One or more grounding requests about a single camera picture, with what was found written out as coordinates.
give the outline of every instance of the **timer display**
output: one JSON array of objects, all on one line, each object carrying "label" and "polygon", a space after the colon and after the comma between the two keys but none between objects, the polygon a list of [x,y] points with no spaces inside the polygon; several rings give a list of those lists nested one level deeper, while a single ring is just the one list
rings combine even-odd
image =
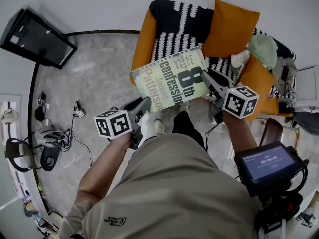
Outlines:
[{"label": "timer display", "polygon": [[243,158],[253,180],[278,172],[294,163],[282,147],[266,150]]}]

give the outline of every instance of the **book cover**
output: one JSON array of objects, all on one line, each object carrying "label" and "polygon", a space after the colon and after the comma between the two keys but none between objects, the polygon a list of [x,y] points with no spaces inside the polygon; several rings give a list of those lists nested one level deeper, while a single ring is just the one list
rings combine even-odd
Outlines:
[{"label": "book cover", "polygon": [[208,94],[203,70],[207,70],[203,53],[195,47],[149,63],[131,75],[142,98],[150,97],[151,113]]}]

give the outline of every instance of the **patterned blanket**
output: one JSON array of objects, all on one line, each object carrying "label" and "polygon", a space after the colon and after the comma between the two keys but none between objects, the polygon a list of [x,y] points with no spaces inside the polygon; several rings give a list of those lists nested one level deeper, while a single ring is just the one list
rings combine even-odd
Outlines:
[{"label": "patterned blanket", "polygon": [[[150,4],[150,12],[157,22],[154,48],[150,62],[189,48],[196,46],[202,47],[209,35],[214,14],[213,10],[207,8],[167,0],[153,1]],[[252,35],[255,34],[267,35],[265,32],[256,28]],[[274,41],[278,46],[278,57],[289,57],[293,60],[296,59],[296,55],[290,49],[276,39],[274,39]],[[217,70],[236,82],[237,76],[231,69],[230,59],[205,57],[205,61],[208,71]],[[289,92],[282,95],[277,91],[275,86],[272,86],[269,98],[274,98],[276,96],[278,98],[286,99],[296,98],[296,95],[290,95]]]}]

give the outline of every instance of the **floor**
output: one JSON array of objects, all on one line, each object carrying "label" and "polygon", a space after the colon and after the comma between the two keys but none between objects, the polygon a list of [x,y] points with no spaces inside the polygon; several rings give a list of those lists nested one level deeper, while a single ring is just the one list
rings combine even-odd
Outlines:
[{"label": "floor", "polygon": [[[33,113],[37,108],[37,98],[41,91],[47,94],[46,117],[50,123],[62,131],[71,127],[74,102],[78,99],[87,115],[75,118],[74,133],[76,138],[88,145],[93,161],[108,145],[105,138],[100,138],[94,125],[93,117],[108,110],[111,106],[120,106],[139,96],[135,86],[129,80],[131,62],[138,36],[134,34],[89,34],[70,37],[77,47],[77,52],[62,70],[40,66],[33,96]],[[192,100],[189,114],[195,128],[205,136],[213,127],[208,117],[210,103],[202,99]],[[178,108],[163,110],[160,118],[168,133],[172,131],[173,117]],[[260,115],[251,125],[251,131],[259,143],[265,118]],[[284,124],[283,117],[273,116]],[[32,130],[42,128],[40,122],[32,119]],[[316,142],[319,138],[311,138],[301,134],[300,148],[304,156],[319,164],[319,149]],[[285,130],[282,141],[285,145],[294,145],[296,134]],[[112,188],[120,180],[132,150],[129,150],[115,176]],[[233,149],[225,125],[218,126],[209,137],[209,155],[224,172],[232,177],[238,175],[233,159]],[[78,183],[89,168],[89,153],[81,144],[74,142],[68,152],[60,153],[56,166],[51,172],[38,170],[45,197],[61,215],[66,215],[75,199]]]}]

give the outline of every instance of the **white shoe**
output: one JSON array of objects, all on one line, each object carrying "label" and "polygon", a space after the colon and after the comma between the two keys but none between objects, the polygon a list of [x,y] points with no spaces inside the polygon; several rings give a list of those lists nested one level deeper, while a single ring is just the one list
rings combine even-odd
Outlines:
[{"label": "white shoe", "polygon": [[154,121],[154,131],[157,136],[167,135],[165,127],[159,119],[156,119]]},{"label": "white shoe", "polygon": [[179,112],[186,111],[188,113],[188,108],[189,108],[189,101],[181,103],[179,107]]}]

